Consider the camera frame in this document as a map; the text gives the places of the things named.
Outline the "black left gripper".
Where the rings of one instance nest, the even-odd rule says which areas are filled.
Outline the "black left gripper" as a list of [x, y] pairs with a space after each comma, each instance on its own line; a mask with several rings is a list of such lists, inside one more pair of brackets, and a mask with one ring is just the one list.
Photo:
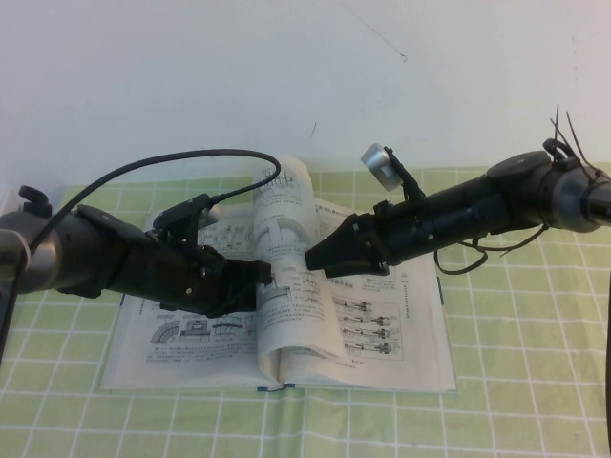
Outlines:
[[256, 288], [230, 298], [234, 287], [272, 282], [262, 260], [229, 260], [214, 250], [185, 241], [163, 242], [145, 236], [137, 242], [137, 296], [167, 307], [218, 318], [257, 309]]

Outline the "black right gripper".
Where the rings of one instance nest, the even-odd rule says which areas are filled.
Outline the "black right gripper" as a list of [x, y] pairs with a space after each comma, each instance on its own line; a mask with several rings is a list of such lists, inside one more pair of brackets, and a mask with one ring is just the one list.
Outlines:
[[[306, 267], [324, 270], [328, 279], [386, 276], [388, 265], [396, 266], [438, 249], [425, 198], [398, 204], [384, 200], [373, 211], [373, 215], [348, 216], [328, 237], [307, 250]], [[376, 248], [371, 242], [373, 234]]]

